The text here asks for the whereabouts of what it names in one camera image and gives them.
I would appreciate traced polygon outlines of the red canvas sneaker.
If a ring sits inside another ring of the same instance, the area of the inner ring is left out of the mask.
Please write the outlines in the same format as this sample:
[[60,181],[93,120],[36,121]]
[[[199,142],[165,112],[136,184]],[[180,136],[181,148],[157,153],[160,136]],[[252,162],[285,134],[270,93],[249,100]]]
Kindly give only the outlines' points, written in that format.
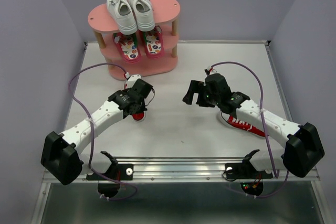
[[263,131],[261,131],[260,129],[254,127],[253,125],[239,120],[235,117],[233,117],[232,115],[228,115],[228,114],[224,114],[223,112],[219,112],[217,114],[217,119],[219,120],[219,122],[221,124],[223,124],[224,126],[228,127],[228,128],[232,128],[232,129],[238,129],[241,131],[245,131],[245,132],[249,132],[252,133],[255,136],[258,137],[265,137],[265,134]]
[[[125,89],[133,89],[134,87],[136,87],[135,83],[133,85],[130,85],[128,82],[124,84]],[[146,116],[145,112],[146,112],[145,101],[144,98],[142,98],[140,108],[137,110],[137,113],[132,114],[132,117],[136,122],[141,122],[145,119]]]

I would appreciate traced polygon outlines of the pink patterned flip-flop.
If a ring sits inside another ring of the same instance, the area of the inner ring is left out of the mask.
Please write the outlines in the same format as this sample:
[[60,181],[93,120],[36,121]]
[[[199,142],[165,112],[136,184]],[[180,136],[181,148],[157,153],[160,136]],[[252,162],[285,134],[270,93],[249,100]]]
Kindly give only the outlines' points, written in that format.
[[121,32],[113,34],[113,42],[119,55],[126,63],[137,63],[141,59],[136,34],[124,35]]
[[139,31],[144,51],[149,59],[158,59],[164,55],[162,29],[155,26],[151,31]]

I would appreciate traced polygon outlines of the white sneaker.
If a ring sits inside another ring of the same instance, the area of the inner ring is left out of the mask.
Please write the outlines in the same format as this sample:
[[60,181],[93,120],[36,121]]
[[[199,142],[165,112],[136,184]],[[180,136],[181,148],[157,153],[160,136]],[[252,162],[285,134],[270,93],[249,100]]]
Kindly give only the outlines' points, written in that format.
[[150,0],[128,0],[135,15],[138,30],[151,31],[155,28],[153,6]]
[[132,35],[138,30],[131,6],[127,0],[107,0],[106,6],[122,34]]

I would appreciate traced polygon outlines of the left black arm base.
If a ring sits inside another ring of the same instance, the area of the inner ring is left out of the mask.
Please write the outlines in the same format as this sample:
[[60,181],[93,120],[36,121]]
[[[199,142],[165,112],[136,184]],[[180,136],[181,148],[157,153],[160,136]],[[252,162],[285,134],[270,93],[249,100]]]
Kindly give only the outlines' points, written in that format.
[[86,173],[86,180],[97,182],[99,197],[107,201],[126,200],[136,195],[138,188],[130,183],[133,164],[121,164],[106,151],[101,151],[92,161],[93,168]]

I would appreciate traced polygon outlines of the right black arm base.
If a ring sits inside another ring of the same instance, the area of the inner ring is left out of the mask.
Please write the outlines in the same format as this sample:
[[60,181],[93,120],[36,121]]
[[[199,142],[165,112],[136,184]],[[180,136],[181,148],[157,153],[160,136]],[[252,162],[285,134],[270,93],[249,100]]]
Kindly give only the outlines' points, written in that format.
[[247,195],[258,197],[264,189],[263,179],[272,179],[273,174],[265,170],[257,171],[251,164],[251,158],[260,150],[253,150],[240,163],[226,163],[222,177],[228,182],[242,179],[240,186]]

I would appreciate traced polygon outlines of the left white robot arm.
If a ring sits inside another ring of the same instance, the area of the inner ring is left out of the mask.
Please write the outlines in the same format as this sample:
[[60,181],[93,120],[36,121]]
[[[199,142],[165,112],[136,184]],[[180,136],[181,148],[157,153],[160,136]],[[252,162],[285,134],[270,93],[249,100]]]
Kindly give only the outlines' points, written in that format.
[[44,141],[41,164],[63,185],[69,185],[82,174],[84,161],[80,154],[94,139],[113,124],[129,115],[146,111],[145,99],[153,86],[132,76],[127,88],[108,97],[103,105],[86,119],[61,133],[51,132]]

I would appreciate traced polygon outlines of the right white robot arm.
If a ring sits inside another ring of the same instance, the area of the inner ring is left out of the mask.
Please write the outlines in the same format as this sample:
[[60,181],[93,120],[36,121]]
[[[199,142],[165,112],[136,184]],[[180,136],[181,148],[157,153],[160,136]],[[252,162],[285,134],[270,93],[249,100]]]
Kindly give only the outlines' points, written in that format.
[[281,146],[271,154],[254,150],[246,155],[241,170],[248,177],[265,170],[286,169],[303,178],[325,155],[314,125],[300,125],[262,110],[249,96],[241,92],[232,92],[226,79],[219,73],[210,74],[204,81],[192,80],[182,101],[192,104],[194,94],[198,95],[198,106],[218,107],[222,113],[263,131]]

